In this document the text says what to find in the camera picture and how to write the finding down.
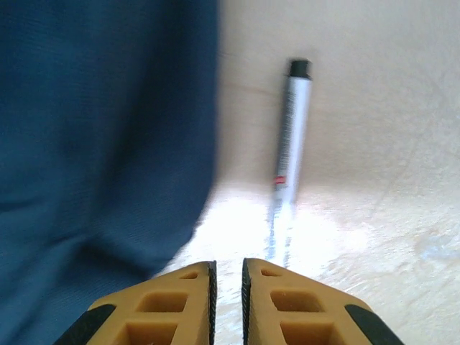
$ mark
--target yellow plastic part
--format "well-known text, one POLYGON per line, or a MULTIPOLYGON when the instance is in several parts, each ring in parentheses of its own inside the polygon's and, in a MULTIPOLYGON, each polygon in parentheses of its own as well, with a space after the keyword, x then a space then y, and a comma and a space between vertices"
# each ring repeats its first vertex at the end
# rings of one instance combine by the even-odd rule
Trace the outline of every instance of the yellow plastic part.
POLYGON ((247 270, 249 345, 371 344, 344 308, 372 311, 362 300, 264 260, 247 259, 247 270))
POLYGON ((199 262, 97 300, 114 312, 88 345, 209 345, 209 263, 199 262))

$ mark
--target blue cloth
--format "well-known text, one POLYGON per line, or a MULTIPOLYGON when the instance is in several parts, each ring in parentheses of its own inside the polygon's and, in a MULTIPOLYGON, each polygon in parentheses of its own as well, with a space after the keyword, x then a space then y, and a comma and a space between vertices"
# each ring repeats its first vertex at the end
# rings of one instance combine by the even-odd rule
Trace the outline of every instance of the blue cloth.
POLYGON ((0 344, 159 272, 213 177, 217 0, 0 1, 0 344))

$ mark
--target red label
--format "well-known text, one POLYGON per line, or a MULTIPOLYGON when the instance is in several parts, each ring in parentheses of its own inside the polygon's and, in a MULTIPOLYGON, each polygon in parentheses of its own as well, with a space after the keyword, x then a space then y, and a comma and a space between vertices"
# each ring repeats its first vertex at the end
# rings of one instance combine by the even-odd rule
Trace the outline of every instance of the red label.
POLYGON ((275 178, 275 185, 282 185, 283 183, 286 183, 286 177, 285 176, 277 176, 275 178))

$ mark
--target marker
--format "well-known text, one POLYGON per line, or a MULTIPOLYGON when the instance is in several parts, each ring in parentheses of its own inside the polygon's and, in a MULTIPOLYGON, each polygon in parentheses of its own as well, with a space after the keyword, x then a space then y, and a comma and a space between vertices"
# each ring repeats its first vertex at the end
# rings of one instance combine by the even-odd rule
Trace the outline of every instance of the marker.
POLYGON ((289 230, 295 213, 295 198, 310 105, 311 78, 308 60, 291 60, 287 77, 275 191, 269 214, 270 239, 267 259, 288 265, 289 230))

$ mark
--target beige floor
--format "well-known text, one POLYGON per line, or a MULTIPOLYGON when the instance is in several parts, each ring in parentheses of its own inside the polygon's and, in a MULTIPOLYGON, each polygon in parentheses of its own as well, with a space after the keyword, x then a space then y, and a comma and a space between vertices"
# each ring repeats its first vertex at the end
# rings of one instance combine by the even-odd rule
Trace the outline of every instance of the beige floor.
POLYGON ((460 344, 460 8, 223 1, 219 179, 171 267, 217 259, 218 345, 242 344, 263 257, 286 59, 313 61, 290 268, 364 299, 406 344, 460 344))

